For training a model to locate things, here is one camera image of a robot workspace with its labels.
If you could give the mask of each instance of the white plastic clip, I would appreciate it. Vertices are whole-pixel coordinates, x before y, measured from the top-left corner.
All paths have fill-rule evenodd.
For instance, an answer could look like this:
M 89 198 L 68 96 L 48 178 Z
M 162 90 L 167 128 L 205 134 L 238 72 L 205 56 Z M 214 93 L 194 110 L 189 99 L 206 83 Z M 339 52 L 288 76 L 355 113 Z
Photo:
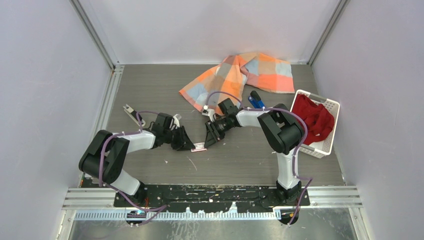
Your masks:
M 203 116 L 208 116 L 211 122 L 214 122 L 215 110 L 210 109 L 208 105 L 203 106 L 203 111 L 201 112 Z
M 179 128 L 180 127 L 180 119 L 182 118 L 180 114 L 175 114 L 173 117 L 173 123 L 175 124 L 175 128 Z
M 139 115 L 132 107 L 130 107 L 128 104 L 125 104 L 123 106 L 123 111 L 128 114 L 128 116 L 137 124 L 140 126 L 139 120 L 137 119 L 137 115 Z M 144 119 L 141 119 L 141 126 L 145 126 L 146 121 Z

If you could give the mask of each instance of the gray floor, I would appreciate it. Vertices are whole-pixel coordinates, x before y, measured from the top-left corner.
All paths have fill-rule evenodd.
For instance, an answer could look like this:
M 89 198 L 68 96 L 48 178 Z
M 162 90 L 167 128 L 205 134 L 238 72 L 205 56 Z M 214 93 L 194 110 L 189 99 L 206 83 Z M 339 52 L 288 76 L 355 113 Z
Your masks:
M 205 141 L 206 116 L 194 110 L 178 91 L 212 65 L 146 64 L 126 65 L 110 115 L 108 130 L 112 132 L 137 130 L 137 125 L 123 106 L 137 111 L 150 110 L 170 115 L 180 114 L 193 143 Z M 292 65 L 294 88 L 317 94 L 312 69 L 308 65 Z M 278 103 L 292 105 L 294 94 L 269 93 L 245 86 L 243 104 L 250 106 L 247 96 L 256 90 L 267 106 Z M 155 116 L 144 114 L 148 123 Z M 127 155 L 124 169 L 144 183 L 155 184 L 226 184 L 274 185 L 278 176 L 277 156 L 259 128 L 234 128 L 225 139 L 207 151 L 174 151 L 170 145 L 141 150 Z M 318 159 L 304 153 L 299 155 L 299 174 L 314 177 L 311 185 L 343 185 L 336 155 Z

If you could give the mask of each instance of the red cloth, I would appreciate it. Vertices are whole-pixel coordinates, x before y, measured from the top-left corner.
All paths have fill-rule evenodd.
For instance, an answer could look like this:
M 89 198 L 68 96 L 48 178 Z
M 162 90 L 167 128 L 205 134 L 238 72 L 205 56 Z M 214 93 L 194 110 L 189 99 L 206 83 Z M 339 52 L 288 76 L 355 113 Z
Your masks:
M 307 125 L 307 137 L 304 142 L 306 145 L 325 140 L 334 128 L 334 116 L 324 105 L 316 105 L 305 95 L 297 95 L 291 112 L 303 119 Z

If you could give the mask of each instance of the plaid towel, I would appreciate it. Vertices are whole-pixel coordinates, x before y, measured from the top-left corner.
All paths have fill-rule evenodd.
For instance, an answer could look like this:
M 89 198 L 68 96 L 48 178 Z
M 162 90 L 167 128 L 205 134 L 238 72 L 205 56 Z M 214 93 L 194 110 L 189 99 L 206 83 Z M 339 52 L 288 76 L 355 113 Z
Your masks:
M 249 52 L 228 56 L 221 64 L 205 71 L 187 84 L 179 91 L 179 94 L 201 112 L 209 93 L 223 91 L 241 100 L 245 84 L 271 93 L 292 94 L 295 92 L 292 67 L 289 62 L 260 52 Z M 217 105 L 226 98 L 230 98 L 236 106 L 240 106 L 234 98 L 223 93 L 216 93 L 209 99 L 209 108 L 222 114 Z

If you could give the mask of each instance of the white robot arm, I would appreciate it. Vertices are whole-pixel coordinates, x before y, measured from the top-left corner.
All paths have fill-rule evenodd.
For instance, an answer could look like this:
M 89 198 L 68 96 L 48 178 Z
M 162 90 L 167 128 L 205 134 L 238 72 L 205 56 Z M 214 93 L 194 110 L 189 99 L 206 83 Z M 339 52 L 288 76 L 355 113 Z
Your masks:
M 203 109 L 203 115 L 209 116 L 206 122 L 206 140 L 204 147 L 221 141 L 225 132 L 234 127 L 262 128 L 269 145 L 276 151 L 278 161 L 278 178 L 276 181 L 278 197 L 283 200 L 292 199 L 302 190 L 302 183 L 294 175 L 298 170 L 295 162 L 293 171 L 292 155 L 305 132 L 294 116 L 276 110 L 238 109 L 227 98 L 218 104 L 224 116 L 215 118 L 215 112 L 208 106 Z M 275 109 L 287 110 L 284 104 L 278 104 Z
M 82 172 L 99 178 L 102 148 L 111 138 L 106 146 L 108 155 L 103 161 L 102 181 L 126 193 L 135 202 L 143 203 L 147 194 L 145 185 L 122 169 L 125 157 L 128 153 L 154 149 L 162 144 L 170 144 L 172 149 L 177 151 L 193 149 L 195 146 L 178 120 L 176 116 L 159 113 L 148 129 L 114 138 L 113 133 L 100 130 L 79 161 L 78 167 Z

